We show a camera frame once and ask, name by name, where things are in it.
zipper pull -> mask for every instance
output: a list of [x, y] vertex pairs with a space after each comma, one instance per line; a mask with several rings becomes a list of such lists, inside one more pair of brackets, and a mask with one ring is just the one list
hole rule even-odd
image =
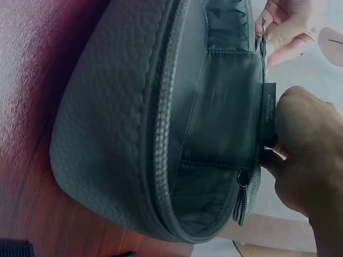
[[248, 207], [248, 197], [247, 197], [247, 187], [249, 185], [250, 177], [247, 171], [240, 171], [237, 177], [237, 182], [240, 186], [235, 208], [233, 211], [233, 219], [238, 223], [239, 226], [244, 225], [245, 216], [247, 214]]
[[266, 28], [266, 19], [262, 18], [262, 47], [260, 48], [261, 56], [262, 56], [262, 63], [263, 63], [263, 82], [266, 82], [267, 75], [268, 75], [268, 53], [267, 53], [267, 44], [268, 44], [268, 37], [267, 37], [267, 28]]

black object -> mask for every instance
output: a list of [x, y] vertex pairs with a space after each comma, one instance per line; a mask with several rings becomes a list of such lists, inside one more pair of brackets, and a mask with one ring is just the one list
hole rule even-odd
[[113, 256], [113, 257], [134, 257], [134, 256], [137, 256], [136, 252], [123, 253], [120, 255]]
[[33, 246], [27, 242], [0, 240], [0, 257], [34, 257]]
[[250, 0], [111, 1], [59, 106], [60, 187], [161, 240], [203, 243], [231, 215], [243, 225], [264, 148], [260, 44]]

red wooden surface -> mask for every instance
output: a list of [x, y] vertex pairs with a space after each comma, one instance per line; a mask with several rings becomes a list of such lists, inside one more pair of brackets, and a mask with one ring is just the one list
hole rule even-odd
[[87, 210], [51, 173], [56, 110], [108, 2], [0, 0], [0, 239], [29, 240], [37, 257], [190, 256]]

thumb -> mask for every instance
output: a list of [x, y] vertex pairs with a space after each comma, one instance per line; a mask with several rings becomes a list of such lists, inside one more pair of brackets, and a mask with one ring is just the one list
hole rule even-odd
[[275, 179], [278, 179], [285, 167], [285, 161], [273, 150], [263, 150], [259, 160], [262, 167], [267, 169]]
[[269, 55], [309, 30], [308, 21], [309, 16], [307, 14], [295, 13], [288, 20], [270, 30], [268, 32]]

black fabric tag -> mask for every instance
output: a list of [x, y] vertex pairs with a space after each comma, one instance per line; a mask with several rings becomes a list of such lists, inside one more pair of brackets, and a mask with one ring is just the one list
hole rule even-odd
[[259, 127], [259, 138], [263, 140], [271, 140], [275, 135], [274, 114], [276, 91], [276, 83], [263, 83], [261, 121]]

